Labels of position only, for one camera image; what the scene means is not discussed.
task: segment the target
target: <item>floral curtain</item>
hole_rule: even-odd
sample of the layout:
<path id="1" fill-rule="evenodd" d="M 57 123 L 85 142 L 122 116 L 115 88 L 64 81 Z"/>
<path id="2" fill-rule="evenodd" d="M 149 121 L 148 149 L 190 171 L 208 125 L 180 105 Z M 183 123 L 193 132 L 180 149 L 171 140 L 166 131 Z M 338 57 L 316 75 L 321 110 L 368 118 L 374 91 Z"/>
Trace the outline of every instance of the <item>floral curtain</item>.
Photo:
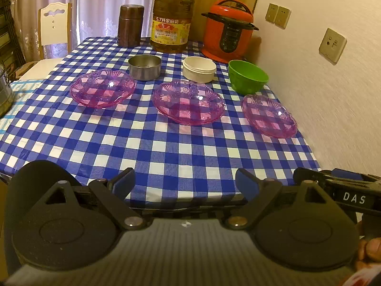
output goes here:
<path id="1" fill-rule="evenodd" d="M 49 3 L 62 2 L 73 4 L 72 11 L 72 46 L 77 45 L 77 0 L 11 0 L 12 15 L 15 20 L 21 49 L 26 61 L 40 59 L 38 46 L 38 11 Z M 45 57 L 64 57 L 67 45 L 45 46 Z"/>
<path id="2" fill-rule="evenodd" d="M 117 36 L 122 4 L 144 6 L 142 36 L 149 36 L 152 0 L 79 0 L 80 40 L 89 36 Z"/>

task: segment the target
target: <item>white bowl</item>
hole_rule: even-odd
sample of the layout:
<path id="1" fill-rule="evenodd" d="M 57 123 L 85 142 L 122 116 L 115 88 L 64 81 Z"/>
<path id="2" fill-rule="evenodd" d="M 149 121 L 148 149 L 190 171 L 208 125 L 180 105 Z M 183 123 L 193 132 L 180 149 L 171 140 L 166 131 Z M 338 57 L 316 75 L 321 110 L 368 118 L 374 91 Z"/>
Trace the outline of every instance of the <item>white bowl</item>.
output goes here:
<path id="1" fill-rule="evenodd" d="M 191 56 L 182 63 L 182 74 L 188 80 L 196 83 L 209 83 L 214 79 L 217 66 L 212 59 Z"/>

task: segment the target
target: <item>triangular cutout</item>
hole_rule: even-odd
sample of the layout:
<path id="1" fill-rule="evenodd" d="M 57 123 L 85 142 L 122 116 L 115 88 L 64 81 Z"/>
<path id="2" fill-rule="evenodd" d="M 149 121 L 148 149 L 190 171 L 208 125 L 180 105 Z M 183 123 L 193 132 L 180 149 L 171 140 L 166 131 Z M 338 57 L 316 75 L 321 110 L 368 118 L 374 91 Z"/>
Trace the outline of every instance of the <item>triangular cutout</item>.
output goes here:
<path id="1" fill-rule="evenodd" d="M 62 188 L 58 188 L 46 201 L 46 204 L 58 204 L 58 203 L 66 203 L 64 190 Z"/>
<path id="2" fill-rule="evenodd" d="M 325 203 L 324 198 L 317 192 L 314 187 L 308 187 L 305 201 L 307 203 Z"/>

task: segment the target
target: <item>bowl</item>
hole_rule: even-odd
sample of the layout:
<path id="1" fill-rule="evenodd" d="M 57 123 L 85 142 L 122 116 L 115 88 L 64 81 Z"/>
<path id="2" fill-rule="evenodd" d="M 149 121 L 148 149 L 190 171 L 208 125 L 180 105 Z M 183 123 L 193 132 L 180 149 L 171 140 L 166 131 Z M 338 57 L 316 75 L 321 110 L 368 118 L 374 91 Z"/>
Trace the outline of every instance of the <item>bowl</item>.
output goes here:
<path id="1" fill-rule="evenodd" d="M 283 105 L 265 96 L 247 95 L 242 110 L 250 125 L 275 138 L 292 138 L 298 132 L 295 119 Z"/>
<path id="2" fill-rule="evenodd" d="M 269 76 L 252 64 L 243 60 L 229 62 L 229 78 L 232 88 L 240 94 L 255 94 L 269 81 Z"/>
<path id="3" fill-rule="evenodd" d="M 187 80 L 162 83 L 153 93 L 153 103 L 163 115 L 181 125 L 196 126 L 221 118 L 225 103 L 204 84 Z"/>
<path id="4" fill-rule="evenodd" d="M 126 72 L 103 69 L 79 76 L 70 93 L 79 104 L 104 109 L 122 102 L 135 87 L 136 81 Z"/>
<path id="5" fill-rule="evenodd" d="M 217 66 L 212 59 L 190 56 L 182 63 L 182 74 L 188 80 L 196 83 L 209 83 L 214 79 Z"/>
<path id="6" fill-rule="evenodd" d="M 130 75 L 135 80 L 149 81 L 160 76 L 161 58 L 154 55 L 136 55 L 128 60 Z"/>

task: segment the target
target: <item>brown thermos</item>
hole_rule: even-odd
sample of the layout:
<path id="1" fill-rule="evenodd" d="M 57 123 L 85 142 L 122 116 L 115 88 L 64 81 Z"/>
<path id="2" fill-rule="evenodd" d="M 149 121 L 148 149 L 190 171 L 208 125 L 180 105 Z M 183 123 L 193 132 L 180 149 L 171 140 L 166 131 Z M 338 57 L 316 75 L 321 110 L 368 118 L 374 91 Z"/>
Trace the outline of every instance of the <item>brown thermos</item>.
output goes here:
<path id="1" fill-rule="evenodd" d="M 118 26 L 118 45 L 136 47 L 140 45 L 144 6 L 125 4 L 120 7 Z"/>

